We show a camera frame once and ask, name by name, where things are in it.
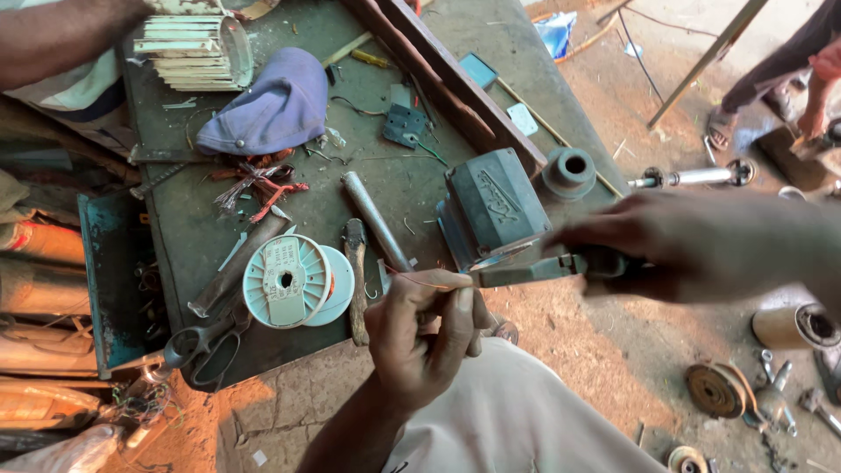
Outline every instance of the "screwdriver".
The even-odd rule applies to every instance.
[[[492,288],[585,274],[591,279],[613,279],[645,264],[609,247],[587,245],[575,253],[544,258],[531,263],[494,266],[470,275],[477,287]]]
[[[357,59],[362,62],[367,62],[368,64],[373,64],[375,66],[380,66],[383,69],[389,67],[389,60],[384,59],[382,57],[376,57],[374,55],[370,55],[363,50],[353,50],[351,51],[351,57],[353,59]]]

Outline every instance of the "man's left hand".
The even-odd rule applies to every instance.
[[[425,335],[438,316],[437,334]],[[396,406],[417,411],[447,390],[465,356],[479,355],[479,329],[491,320],[470,276],[396,274],[385,298],[365,311],[374,375]]]

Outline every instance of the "black terminal plate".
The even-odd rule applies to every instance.
[[[385,122],[383,138],[411,149],[418,147],[416,136],[421,136],[426,125],[426,115],[398,104],[391,104],[389,119]]]

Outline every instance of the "yellow screwdriver handle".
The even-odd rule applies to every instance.
[[[367,62],[368,64],[374,64],[375,66],[380,66],[383,69],[389,66],[389,61],[383,59],[382,57],[376,57],[368,54],[363,50],[353,50],[351,51],[351,57],[353,59],[358,59],[362,62]]]

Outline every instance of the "concrete floor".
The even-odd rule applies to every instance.
[[[608,149],[626,140],[617,158],[626,178],[644,168],[705,167],[701,142],[706,114],[741,74],[784,42],[820,2],[770,0],[724,61],[711,66],[661,122],[662,137],[645,127],[659,107],[636,59],[626,56],[625,34],[610,32],[590,50],[559,66]],[[634,8],[658,19],[717,33],[743,2],[726,0],[639,0]],[[573,43],[598,31],[595,19],[611,5],[597,0],[536,2],[527,10],[579,12]],[[713,38],[689,35],[625,13],[643,59],[661,93],[668,95],[701,57]],[[780,122],[762,104],[743,114],[743,126],[724,162],[756,151],[750,142]],[[781,181],[763,166],[753,189],[775,192]],[[672,306],[640,298],[584,300],[575,279],[485,291],[488,307],[505,314],[521,331],[520,346],[534,354],[624,434],[635,438],[644,423],[643,448],[656,458],[676,444],[716,457],[721,471],[771,471],[762,438],[741,420],[715,421],[691,404],[683,374],[693,363],[715,359],[737,365],[748,380],[764,379],[756,362],[759,345],[749,329],[757,307],[803,299],[783,290],[727,306]],[[775,367],[791,359],[794,373],[785,394],[790,403],[819,385],[808,352],[775,353]],[[178,389],[189,405],[184,424],[168,430],[141,456],[140,464],[161,471],[293,471],[307,443],[373,368],[368,352],[342,343],[270,371],[215,396]],[[174,382],[184,388],[180,380]],[[792,412],[800,435],[772,435],[794,471],[818,471],[811,459],[841,470],[838,440],[811,414]],[[257,466],[253,455],[267,462]],[[119,458],[107,471],[117,471]]]

